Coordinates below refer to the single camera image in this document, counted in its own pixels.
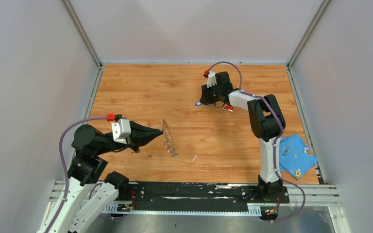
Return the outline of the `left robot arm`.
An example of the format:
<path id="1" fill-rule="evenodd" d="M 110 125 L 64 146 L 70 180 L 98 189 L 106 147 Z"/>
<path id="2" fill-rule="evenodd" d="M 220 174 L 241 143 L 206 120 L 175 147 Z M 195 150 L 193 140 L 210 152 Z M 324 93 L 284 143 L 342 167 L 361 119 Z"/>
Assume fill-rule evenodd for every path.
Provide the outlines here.
<path id="1" fill-rule="evenodd" d="M 112 131 L 102 133 L 88 124 L 88 121 L 96 120 L 96 117 L 89 117 L 73 123 L 62 133 L 59 141 L 61 156 L 66 133 L 79 125 L 71 144 L 76 155 L 70 167 L 66 167 L 64 158 L 61 159 L 65 184 L 54 208 L 39 229 L 40 233 L 86 232 L 110 202 L 115 199 L 125 200 L 129 196 L 129 179 L 118 172 L 111 172 L 100 185 L 98 193 L 83 204 L 87 194 L 98 184 L 108 163 L 100 155 L 126 149 L 137 153 L 140 147 L 164 133 L 162 129 L 142 126 L 121 115 L 112 114 L 99 119 L 109 121 Z"/>

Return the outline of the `red-headed key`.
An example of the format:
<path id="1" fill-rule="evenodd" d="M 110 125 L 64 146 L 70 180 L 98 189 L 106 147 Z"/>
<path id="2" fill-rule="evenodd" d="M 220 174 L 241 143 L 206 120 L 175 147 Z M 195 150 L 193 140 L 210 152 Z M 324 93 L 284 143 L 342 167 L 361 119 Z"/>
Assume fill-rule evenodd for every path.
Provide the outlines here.
<path id="1" fill-rule="evenodd" d="M 233 111 L 234 111 L 234 107 L 231 106 L 231 105 L 225 105 L 225 106 L 223 107 L 223 110 L 224 110 L 224 111 L 233 112 Z"/>

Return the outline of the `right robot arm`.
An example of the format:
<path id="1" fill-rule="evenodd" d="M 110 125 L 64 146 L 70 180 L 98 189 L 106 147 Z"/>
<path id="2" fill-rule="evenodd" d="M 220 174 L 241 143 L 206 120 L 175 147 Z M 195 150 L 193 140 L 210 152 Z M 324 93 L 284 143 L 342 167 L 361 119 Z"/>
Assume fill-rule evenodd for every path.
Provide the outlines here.
<path id="1" fill-rule="evenodd" d="M 202 95 L 197 105 L 222 102 L 229 110 L 237 107 L 249 114 L 253 134 L 259 140 L 261 169 L 258 184 L 243 188 L 243 200 L 264 203 L 288 203 L 288 191 L 283 185 L 279 169 L 279 145 L 285 120 L 274 95 L 258 96 L 233 88 L 227 72 L 206 70 L 207 83 L 202 85 Z"/>

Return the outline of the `metal key organizer plate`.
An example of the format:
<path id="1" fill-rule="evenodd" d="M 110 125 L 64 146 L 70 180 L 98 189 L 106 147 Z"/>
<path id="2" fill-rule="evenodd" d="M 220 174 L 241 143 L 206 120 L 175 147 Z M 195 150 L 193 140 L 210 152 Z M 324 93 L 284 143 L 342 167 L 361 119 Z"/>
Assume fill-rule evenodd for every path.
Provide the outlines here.
<path id="1" fill-rule="evenodd" d="M 170 132 L 170 128 L 168 123 L 163 119 L 162 124 L 162 132 L 164 135 L 164 148 L 167 149 L 167 152 L 170 154 L 172 158 L 176 158 L 178 156 L 177 147 L 173 141 L 173 137 Z"/>

